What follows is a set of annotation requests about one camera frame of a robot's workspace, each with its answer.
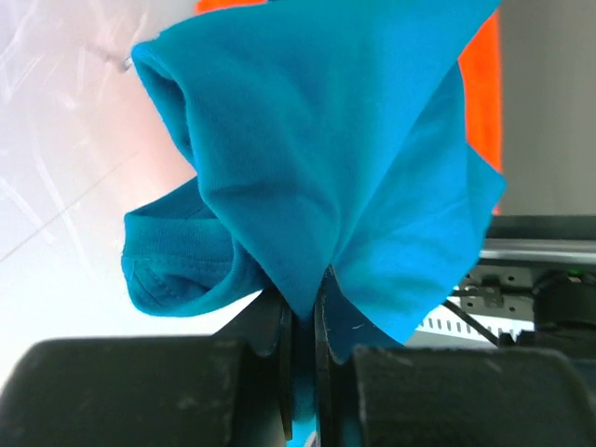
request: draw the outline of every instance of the cloth fold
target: cloth fold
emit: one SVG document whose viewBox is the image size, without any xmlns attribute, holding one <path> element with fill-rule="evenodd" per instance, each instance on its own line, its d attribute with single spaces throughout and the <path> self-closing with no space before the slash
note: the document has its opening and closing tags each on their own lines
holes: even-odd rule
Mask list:
<svg viewBox="0 0 596 447">
<path fill-rule="evenodd" d="M 198 177 L 126 216 L 134 304 L 192 316 L 272 281 L 308 318 L 334 264 L 405 341 L 477 261 L 504 188 L 466 143 L 456 62 L 497 3 L 286 0 L 135 47 Z"/>
</svg>

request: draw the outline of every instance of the blue fabric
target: blue fabric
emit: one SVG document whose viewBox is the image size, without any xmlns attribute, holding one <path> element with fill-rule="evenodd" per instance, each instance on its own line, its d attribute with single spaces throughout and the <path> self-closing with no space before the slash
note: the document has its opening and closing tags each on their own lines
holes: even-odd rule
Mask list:
<svg viewBox="0 0 596 447">
<path fill-rule="evenodd" d="M 125 217 L 132 302 L 187 317 L 273 282 L 307 320 L 333 264 L 345 296 L 406 341 L 477 261 L 504 189 L 466 143 L 457 66 L 497 4 L 286 0 L 135 47 L 198 175 Z"/>
</svg>

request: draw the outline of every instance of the scratched plastic sheet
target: scratched plastic sheet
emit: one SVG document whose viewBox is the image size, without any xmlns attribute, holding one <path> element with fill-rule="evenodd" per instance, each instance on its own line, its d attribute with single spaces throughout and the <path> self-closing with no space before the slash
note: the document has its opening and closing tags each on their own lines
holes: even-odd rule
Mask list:
<svg viewBox="0 0 596 447">
<path fill-rule="evenodd" d="M 53 337 L 211 333 L 248 300 L 150 318 L 121 277 L 122 217 L 191 178 L 129 66 L 195 1 L 0 1 L 0 387 Z"/>
</svg>

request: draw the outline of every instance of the orange cloth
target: orange cloth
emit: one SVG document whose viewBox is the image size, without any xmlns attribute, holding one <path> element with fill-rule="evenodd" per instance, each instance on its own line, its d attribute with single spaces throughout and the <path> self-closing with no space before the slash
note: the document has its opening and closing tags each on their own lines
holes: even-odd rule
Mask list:
<svg viewBox="0 0 596 447">
<path fill-rule="evenodd" d="M 466 86 L 467 140 L 501 170 L 501 55 L 498 11 L 484 23 L 459 59 Z"/>
<path fill-rule="evenodd" d="M 267 0 L 201 0 L 195 6 L 197 14 L 224 9 L 226 7 L 248 7 L 252 5 L 261 5 L 267 3 Z"/>
</svg>

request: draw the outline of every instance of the wire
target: wire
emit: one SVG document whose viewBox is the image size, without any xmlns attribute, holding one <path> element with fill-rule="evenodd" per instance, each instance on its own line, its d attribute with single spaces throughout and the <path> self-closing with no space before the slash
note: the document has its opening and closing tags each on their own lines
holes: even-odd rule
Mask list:
<svg viewBox="0 0 596 447">
<path fill-rule="evenodd" d="M 496 335 L 482 326 L 477 319 L 473 318 L 468 312 L 462 309 L 459 305 L 452 303 L 451 301 L 447 300 L 443 303 L 443 307 L 451 310 L 454 314 L 460 317 L 466 324 L 468 324 L 472 329 L 477 331 L 480 335 L 486 338 L 489 342 L 491 342 L 495 346 L 499 346 L 499 339 Z"/>
</svg>

